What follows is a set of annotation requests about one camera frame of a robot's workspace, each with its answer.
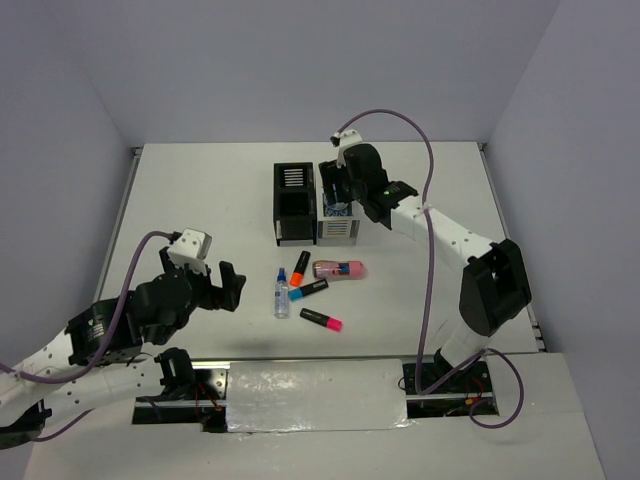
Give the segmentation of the clear spray bottle blue cap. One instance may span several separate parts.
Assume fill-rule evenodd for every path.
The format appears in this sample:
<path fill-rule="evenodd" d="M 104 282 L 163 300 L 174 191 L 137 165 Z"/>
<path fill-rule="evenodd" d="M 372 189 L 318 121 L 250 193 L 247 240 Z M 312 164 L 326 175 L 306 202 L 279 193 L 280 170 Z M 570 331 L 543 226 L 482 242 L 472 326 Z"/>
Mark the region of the clear spray bottle blue cap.
<path fill-rule="evenodd" d="M 274 316 L 278 319 L 289 317 L 289 285 L 286 270 L 280 268 L 274 290 Z"/>

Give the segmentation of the pink cylindrical tube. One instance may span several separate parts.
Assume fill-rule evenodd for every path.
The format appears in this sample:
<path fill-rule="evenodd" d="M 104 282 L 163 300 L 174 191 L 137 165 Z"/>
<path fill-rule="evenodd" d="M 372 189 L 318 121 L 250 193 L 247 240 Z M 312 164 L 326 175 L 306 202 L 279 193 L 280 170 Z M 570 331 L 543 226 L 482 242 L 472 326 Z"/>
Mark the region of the pink cylindrical tube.
<path fill-rule="evenodd" d="M 366 276 L 366 267 L 360 261 L 317 260 L 312 264 L 312 272 L 316 279 L 359 280 Z"/>

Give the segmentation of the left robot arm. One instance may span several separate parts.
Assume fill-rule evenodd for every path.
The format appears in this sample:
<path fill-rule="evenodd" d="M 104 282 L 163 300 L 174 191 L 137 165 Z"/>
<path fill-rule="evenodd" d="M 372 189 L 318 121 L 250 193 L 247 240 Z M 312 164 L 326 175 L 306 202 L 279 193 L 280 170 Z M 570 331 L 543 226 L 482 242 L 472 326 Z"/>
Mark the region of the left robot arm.
<path fill-rule="evenodd" d="M 147 344 L 166 345 L 197 309 L 235 311 L 245 276 L 222 261 L 222 283 L 198 250 L 165 247 L 163 271 L 130 286 L 72 318 L 46 346 L 13 367 L 1 368 L 1 446 L 15 448 L 46 440 L 43 430 L 64 419 L 77 423 L 89 412 L 120 399 L 156 392 L 189 396 L 196 375 L 186 350 L 167 348 L 152 360 L 137 358 Z"/>

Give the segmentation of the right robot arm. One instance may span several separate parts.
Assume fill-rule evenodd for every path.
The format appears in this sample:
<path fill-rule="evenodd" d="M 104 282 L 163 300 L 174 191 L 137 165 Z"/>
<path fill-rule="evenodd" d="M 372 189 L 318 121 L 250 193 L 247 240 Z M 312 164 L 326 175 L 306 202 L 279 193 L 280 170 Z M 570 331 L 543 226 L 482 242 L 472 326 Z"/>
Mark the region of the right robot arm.
<path fill-rule="evenodd" d="M 416 189 L 391 181 L 378 151 L 370 144 L 343 148 L 336 160 L 319 164 L 323 193 L 331 206 L 357 202 L 374 223 L 400 233 L 461 274 L 461 323 L 437 351 L 435 380 L 457 391 L 470 377 L 465 361 L 531 302 L 532 294 L 519 246 L 472 233 L 430 206 Z"/>

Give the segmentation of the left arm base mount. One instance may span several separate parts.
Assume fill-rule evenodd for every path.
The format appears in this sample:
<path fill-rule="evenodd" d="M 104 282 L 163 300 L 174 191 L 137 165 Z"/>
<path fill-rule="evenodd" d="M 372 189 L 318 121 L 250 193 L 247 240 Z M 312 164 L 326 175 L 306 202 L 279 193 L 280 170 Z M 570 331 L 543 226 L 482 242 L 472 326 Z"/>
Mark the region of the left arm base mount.
<path fill-rule="evenodd" d="M 228 431 L 228 363 L 192 361 L 178 348 L 153 356 L 151 362 L 159 369 L 160 391 L 135 399 L 132 424 L 190 424 L 206 433 Z"/>

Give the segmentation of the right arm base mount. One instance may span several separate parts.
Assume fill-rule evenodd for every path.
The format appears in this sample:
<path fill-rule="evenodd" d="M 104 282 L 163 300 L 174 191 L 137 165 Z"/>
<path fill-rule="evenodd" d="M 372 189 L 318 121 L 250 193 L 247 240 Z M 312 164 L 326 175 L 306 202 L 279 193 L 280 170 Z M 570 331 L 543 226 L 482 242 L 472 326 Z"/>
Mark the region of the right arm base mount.
<path fill-rule="evenodd" d="M 484 360 L 456 373 L 428 395 L 419 395 L 415 388 L 416 362 L 405 357 L 401 363 L 402 374 L 397 386 L 405 393 L 409 419 L 467 416 L 474 405 L 476 415 L 498 415 L 491 375 Z"/>

